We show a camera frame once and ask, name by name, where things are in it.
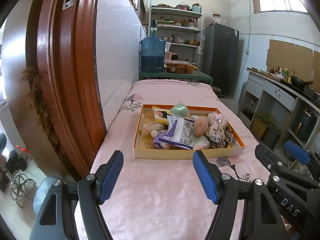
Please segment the wooden door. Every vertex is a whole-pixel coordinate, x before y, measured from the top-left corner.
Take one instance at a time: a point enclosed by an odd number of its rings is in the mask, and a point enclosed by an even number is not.
[[[64,152],[86,176],[106,131],[95,71],[97,0],[43,0],[37,63],[44,102]]]

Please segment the red handle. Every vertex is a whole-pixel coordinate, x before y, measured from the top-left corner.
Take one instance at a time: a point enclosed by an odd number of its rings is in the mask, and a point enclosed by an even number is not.
[[[25,148],[22,148],[21,146],[19,146],[19,145],[16,145],[16,147],[18,148],[18,149],[20,149],[20,150],[22,150],[22,151],[24,151],[24,152],[26,152],[26,153],[30,153],[28,150],[26,150]]]

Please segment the cardboard tray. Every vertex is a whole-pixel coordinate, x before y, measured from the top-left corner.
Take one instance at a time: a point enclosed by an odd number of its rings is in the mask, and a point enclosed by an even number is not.
[[[153,147],[153,138],[148,134],[142,127],[144,124],[149,122],[154,122],[154,114],[152,111],[153,105],[143,105],[139,117],[139,122],[137,125],[137,130],[133,143],[134,157],[137,159],[159,159],[159,160],[183,160],[192,159],[193,153],[196,150],[185,150],[179,147],[172,147],[170,150],[160,150]],[[154,105],[162,109],[171,109],[172,105]],[[216,108],[210,107],[198,107],[198,106],[188,106],[190,114],[207,116],[209,113],[215,112],[221,113]],[[228,126],[231,128],[232,133],[235,137],[234,142],[228,145],[227,148],[221,149],[207,149],[202,150],[207,158],[216,158],[224,156],[239,155],[243,152],[245,145],[232,128],[230,124]]]

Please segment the potted plant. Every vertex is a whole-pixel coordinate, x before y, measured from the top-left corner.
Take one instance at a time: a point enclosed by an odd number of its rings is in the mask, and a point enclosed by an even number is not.
[[[273,123],[273,115],[269,112],[254,115],[253,125],[251,132],[257,138],[258,141],[262,141],[268,131],[268,128]]]
[[[282,134],[282,130],[275,123],[269,126],[269,129],[266,133],[266,136],[263,140],[263,144],[267,146],[269,149],[273,150],[276,146],[280,136]]]

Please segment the cabinet drawer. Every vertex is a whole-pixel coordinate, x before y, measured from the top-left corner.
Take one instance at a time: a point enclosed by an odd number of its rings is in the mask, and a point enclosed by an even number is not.
[[[247,91],[250,94],[253,94],[255,97],[260,98],[261,97],[261,93],[262,93],[262,88],[263,86],[252,81],[251,79],[248,79],[248,83],[247,83]]]
[[[249,77],[248,78],[251,79],[252,81],[262,85],[262,86],[264,84],[264,81],[266,80],[265,78],[260,77],[260,76],[258,76],[256,74],[253,74],[253,73],[249,73]]]
[[[290,96],[286,91],[277,87],[269,81],[265,81],[263,90],[272,95],[276,100],[283,104],[289,111],[292,111],[295,99]]]

